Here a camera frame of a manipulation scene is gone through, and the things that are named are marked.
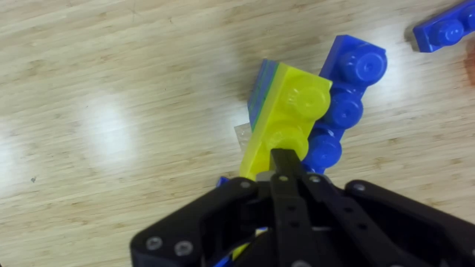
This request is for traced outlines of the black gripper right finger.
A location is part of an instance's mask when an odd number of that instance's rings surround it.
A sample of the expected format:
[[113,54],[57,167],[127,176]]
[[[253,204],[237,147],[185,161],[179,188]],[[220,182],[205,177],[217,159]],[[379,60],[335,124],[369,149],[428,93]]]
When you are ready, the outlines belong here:
[[376,185],[339,189],[292,159],[299,267],[475,267],[475,225]]

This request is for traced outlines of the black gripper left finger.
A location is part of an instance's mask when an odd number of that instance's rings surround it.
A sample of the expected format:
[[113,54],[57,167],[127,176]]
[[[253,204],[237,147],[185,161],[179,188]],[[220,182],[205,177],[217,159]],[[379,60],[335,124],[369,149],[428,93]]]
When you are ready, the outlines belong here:
[[266,183],[234,179],[136,235],[133,267],[213,267],[243,244],[241,267],[317,267],[309,211],[300,196],[300,161],[272,153]]

